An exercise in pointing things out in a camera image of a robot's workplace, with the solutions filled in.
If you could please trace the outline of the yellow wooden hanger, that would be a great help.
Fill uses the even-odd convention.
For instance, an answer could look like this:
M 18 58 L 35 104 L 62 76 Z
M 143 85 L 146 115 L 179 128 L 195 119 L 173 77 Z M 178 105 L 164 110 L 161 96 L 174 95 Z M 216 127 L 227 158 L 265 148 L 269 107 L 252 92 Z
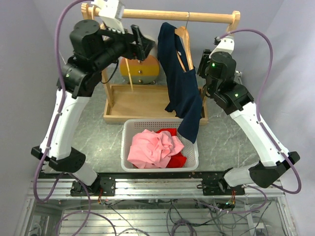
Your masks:
M 125 62 L 126 62 L 126 68 L 127 68 L 127 74 L 128 74 L 130 88 L 131 88 L 131 91 L 134 92 L 132 77 L 131 77 L 129 63 L 128 63 L 128 59 L 127 58 L 125 58 Z

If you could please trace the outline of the brown wooden hanger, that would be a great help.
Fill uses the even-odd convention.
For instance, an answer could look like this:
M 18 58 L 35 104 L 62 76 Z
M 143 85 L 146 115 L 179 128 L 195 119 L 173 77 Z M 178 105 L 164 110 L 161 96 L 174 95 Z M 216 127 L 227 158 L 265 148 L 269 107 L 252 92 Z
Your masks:
M 189 38 L 189 32 L 187 30 L 187 26 L 181 26 L 177 29 L 175 29 L 175 34 L 178 35 L 184 44 L 184 50 L 186 53 L 186 58 L 188 62 L 188 67 L 189 70 L 192 70 L 194 68 L 193 66 L 193 61 L 192 61 L 192 56 L 191 56 L 191 51 L 190 51 L 190 38 Z

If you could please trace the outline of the navy blue t shirt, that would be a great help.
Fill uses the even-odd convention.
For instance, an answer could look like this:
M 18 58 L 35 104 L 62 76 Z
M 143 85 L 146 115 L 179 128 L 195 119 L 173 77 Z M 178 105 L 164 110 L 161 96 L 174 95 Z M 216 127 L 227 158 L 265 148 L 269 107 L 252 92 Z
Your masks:
M 166 75 L 169 103 L 165 110 L 175 112 L 182 122 L 178 133 L 195 143 L 202 115 L 202 99 L 195 69 L 189 69 L 186 52 L 175 27 L 162 23 L 158 35 L 157 58 Z

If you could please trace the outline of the pink t shirt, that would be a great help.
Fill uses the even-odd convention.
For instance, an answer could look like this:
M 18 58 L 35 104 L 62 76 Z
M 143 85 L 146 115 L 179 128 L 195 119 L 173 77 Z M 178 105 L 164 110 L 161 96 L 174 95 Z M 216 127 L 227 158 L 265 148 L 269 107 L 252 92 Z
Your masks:
M 165 169 L 173 147 L 173 138 L 168 132 L 156 133 L 146 129 L 133 136 L 127 161 L 138 169 Z

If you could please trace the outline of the red t shirt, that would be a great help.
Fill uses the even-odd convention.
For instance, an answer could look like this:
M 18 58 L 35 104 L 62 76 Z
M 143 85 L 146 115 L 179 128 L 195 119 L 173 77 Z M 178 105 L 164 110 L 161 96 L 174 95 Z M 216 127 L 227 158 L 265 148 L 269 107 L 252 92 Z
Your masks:
M 172 150 L 172 155 L 170 155 L 170 160 L 167 164 L 167 168 L 182 168 L 184 167 L 187 158 L 183 156 L 181 151 L 184 148 L 184 145 L 180 141 L 177 136 L 177 129 L 176 128 L 167 128 L 167 129 L 160 129 L 156 133 L 169 133 L 170 136 L 173 138 L 174 147 Z

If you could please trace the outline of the light wooden hanger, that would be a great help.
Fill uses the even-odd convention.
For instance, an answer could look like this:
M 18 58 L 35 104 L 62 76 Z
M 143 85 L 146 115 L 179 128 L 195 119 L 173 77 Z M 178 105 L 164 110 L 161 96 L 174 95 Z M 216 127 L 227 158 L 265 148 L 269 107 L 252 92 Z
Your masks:
M 92 19 L 92 20 L 95 19 L 95 8 L 96 8 L 95 5 L 92 5 L 92 6 L 90 7 L 90 10 L 91 10 L 91 19 Z

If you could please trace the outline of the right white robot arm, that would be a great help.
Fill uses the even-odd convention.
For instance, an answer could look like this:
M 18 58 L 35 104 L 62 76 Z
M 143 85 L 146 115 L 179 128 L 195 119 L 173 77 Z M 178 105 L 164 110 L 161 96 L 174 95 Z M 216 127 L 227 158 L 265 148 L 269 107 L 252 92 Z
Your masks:
M 197 74 L 206 80 L 202 95 L 213 99 L 244 131 L 259 156 L 259 161 L 241 168 L 230 168 L 217 182 L 220 193 L 229 194 L 235 186 L 255 183 L 261 188 L 274 186 L 299 160 L 275 137 L 249 90 L 234 81 L 236 61 L 228 52 L 203 51 Z

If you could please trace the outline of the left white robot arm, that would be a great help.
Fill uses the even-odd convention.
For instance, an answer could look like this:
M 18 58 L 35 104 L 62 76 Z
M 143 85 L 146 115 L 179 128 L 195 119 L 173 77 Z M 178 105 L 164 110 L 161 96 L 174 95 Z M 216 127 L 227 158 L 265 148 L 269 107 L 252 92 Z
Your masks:
M 83 182 L 89 195 L 100 191 L 97 173 L 87 164 L 85 154 L 71 147 L 81 113 L 94 89 L 102 80 L 102 72 L 119 57 L 144 61 L 154 42 L 146 38 L 139 26 L 132 32 L 110 27 L 101 29 L 95 20 L 82 20 L 69 35 L 73 56 L 62 67 L 63 82 L 58 82 L 54 117 L 43 142 L 31 154 L 43 158 L 57 172 L 72 173 Z

